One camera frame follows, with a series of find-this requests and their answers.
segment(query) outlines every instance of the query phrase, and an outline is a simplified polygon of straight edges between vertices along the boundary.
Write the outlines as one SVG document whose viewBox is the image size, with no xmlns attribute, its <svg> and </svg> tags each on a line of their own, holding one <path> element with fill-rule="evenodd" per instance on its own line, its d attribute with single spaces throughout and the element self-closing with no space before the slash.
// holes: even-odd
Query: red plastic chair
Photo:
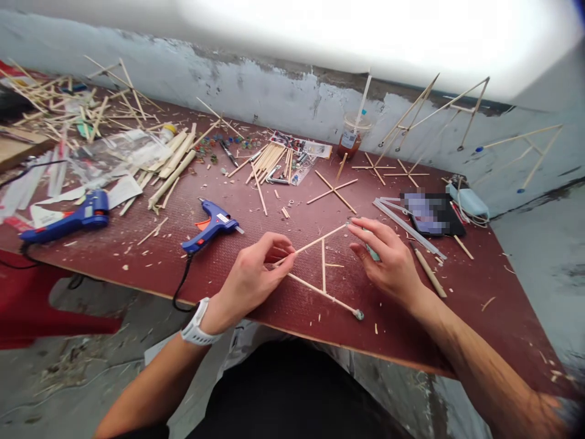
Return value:
<svg viewBox="0 0 585 439">
<path fill-rule="evenodd" d="M 15 266 L 31 262 L 0 251 L 0 259 Z M 115 334 L 121 318 L 94 317 L 59 311 L 49 304 L 55 283 L 72 272 L 47 264 L 31 269 L 0 265 L 0 349 L 26 348 L 38 337 Z"/>
</svg>

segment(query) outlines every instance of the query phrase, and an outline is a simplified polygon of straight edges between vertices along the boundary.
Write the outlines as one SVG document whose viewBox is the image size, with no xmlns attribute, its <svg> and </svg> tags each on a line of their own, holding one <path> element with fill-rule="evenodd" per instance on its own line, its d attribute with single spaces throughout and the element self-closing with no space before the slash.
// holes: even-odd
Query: plastic bag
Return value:
<svg viewBox="0 0 585 439">
<path fill-rule="evenodd" d="M 70 162 L 84 184 L 97 179 L 107 183 L 130 170 L 146 170 L 171 154 L 154 134 L 136 129 L 86 145 L 77 150 Z"/>
</svg>

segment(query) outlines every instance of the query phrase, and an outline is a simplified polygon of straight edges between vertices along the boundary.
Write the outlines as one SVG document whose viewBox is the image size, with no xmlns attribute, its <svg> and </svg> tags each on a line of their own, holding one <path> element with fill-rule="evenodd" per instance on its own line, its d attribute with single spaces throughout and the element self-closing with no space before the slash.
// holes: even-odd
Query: brown table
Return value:
<svg viewBox="0 0 585 439">
<path fill-rule="evenodd" d="M 204 131 L 210 124 L 209 118 L 198 118 L 189 110 L 166 103 L 162 105 L 168 107 L 167 115 L 181 112 L 174 120 L 189 119 L 184 126 L 197 121 L 197 130 Z M 145 110 L 156 112 L 152 107 Z M 250 127 L 243 134 L 253 133 L 256 129 L 250 124 L 242 125 Z M 231 136 L 220 130 L 216 132 L 224 137 Z M 257 191 L 252 185 L 244 184 L 250 168 L 247 166 L 235 174 L 231 178 L 235 183 L 231 184 L 231 179 L 224 177 L 219 169 L 232 170 L 233 165 L 219 147 L 215 149 L 219 164 L 207 170 L 206 165 L 193 163 L 191 168 L 197 174 L 187 175 L 185 172 L 167 209 L 162 210 L 159 217 L 147 211 L 147 199 L 158 187 L 148 185 L 145 194 L 136 200 L 124 217 L 118 216 L 119 209 L 111 212 L 108 228 L 79 232 L 61 241 L 34 247 L 31 254 L 51 265 L 170 298 L 185 267 L 185 258 L 181 258 L 185 253 L 180 244 L 193 238 L 198 231 L 194 223 L 205 219 L 197 200 L 201 196 L 228 211 L 246 233 L 219 237 L 194 258 L 180 294 L 181 300 L 194 304 L 219 291 L 238 251 L 257 241 L 264 232 L 285 234 L 299 248 L 337 228 L 351 215 L 350 210 L 333 194 L 306 205 L 308 200 L 328 190 L 311 171 L 299 187 L 262 185 L 268 208 L 268 216 L 264 216 Z M 239 154 L 248 155 L 249 152 L 240 151 Z M 333 155 L 330 160 L 318 160 L 316 169 L 333 182 L 339 162 L 340 159 Z M 382 186 L 371 171 L 351 169 L 351 166 L 358 165 L 367 165 L 362 152 L 346 163 L 339 184 L 355 178 L 359 181 L 340 192 L 359 215 L 378 218 L 395 227 L 394 222 L 372 202 L 378 196 L 398 197 L 401 189 L 411 185 L 409 180 L 405 177 L 386 177 L 387 186 Z M 380 165 L 396 166 L 397 171 L 400 169 L 394 159 L 386 158 Z M 418 170 L 430 173 L 428 177 L 417 178 L 421 187 L 427 191 L 444 191 L 440 177 L 449 173 L 425 166 L 419 166 Z M 275 188 L 280 200 L 275 197 Z M 39 191 L 34 200 L 44 198 Z M 291 218 L 284 219 L 280 209 L 290 199 L 294 200 L 294 207 L 287 208 Z M 60 210 L 70 205 L 63 203 L 45 207 Z M 137 246 L 167 216 L 169 219 L 159 236 Z M 406 242 L 404 230 L 396 229 Z M 572 395 L 570 382 L 560 378 L 553 383 L 550 379 L 551 370 L 562 371 L 562 366 L 518 278 L 504 268 L 510 265 L 495 235 L 490 229 L 475 226 L 468 227 L 467 232 L 463 242 L 474 255 L 474 261 L 450 237 L 433 239 L 433 243 L 448 257 L 442 268 L 438 267 L 431 254 L 422 250 L 448 294 L 445 303 L 485 338 L 531 388 L 555 396 Z M 64 246 L 72 241 L 77 243 Z M 348 311 L 289 278 L 250 317 L 301 337 L 343 346 L 429 373 L 454 377 L 451 366 L 418 323 L 369 282 L 360 261 L 349 249 L 351 242 L 352 237 L 344 230 L 327 239 L 327 263 L 344 266 L 327 268 L 327 291 L 349 306 L 362 310 L 365 314 L 363 321 L 358 321 Z M 0 249 L 18 252 L 19 247 L 17 232 L 8 225 L 0 226 Z M 417 266 L 421 278 L 431 287 L 418 263 Z M 298 256 L 293 273 L 317 287 L 321 286 L 319 246 Z M 492 297 L 496 299 L 482 312 L 483 304 Z"/>
</svg>

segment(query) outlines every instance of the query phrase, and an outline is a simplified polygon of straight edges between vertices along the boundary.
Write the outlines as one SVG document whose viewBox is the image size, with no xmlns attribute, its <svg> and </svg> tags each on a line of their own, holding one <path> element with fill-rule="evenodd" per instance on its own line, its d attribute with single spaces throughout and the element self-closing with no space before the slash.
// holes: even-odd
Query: clear cup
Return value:
<svg viewBox="0 0 585 439">
<path fill-rule="evenodd" d="M 337 155 L 341 158 L 347 153 L 347 159 L 351 159 L 372 129 L 372 121 L 366 115 L 361 116 L 358 124 L 356 119 L 357 112 L 347 112 L 343 117 L 343 133 L 337 147 Z"/>
</svg>

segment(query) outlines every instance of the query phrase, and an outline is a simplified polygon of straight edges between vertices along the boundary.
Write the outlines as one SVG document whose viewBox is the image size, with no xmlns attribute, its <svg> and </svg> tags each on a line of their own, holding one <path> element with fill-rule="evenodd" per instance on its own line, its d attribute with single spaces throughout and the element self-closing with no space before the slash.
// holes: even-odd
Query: white smartwatch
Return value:
<svg viewBox="0 0 585 439">
<path fill-rule="evenodd" d="M 203 320 L 203 316 L 205 315 L 205 311 L 207 311 L 208 303 L 209 298 L 202 299 L 199 302 L 199 306 L 197 307 L 197 311 L 195 311 L 195 315 L 187 324 L 187 326 L 185 326 L 184 330 L 181 331 L 181 337 L 183 340 L 192 344 L 197 344 L 199 346 L 208 346 L 221 338 L 222 334 L 209 335 L 203 332 L 199 327 L 201 325 L 201 321 Z"/>
</svg>

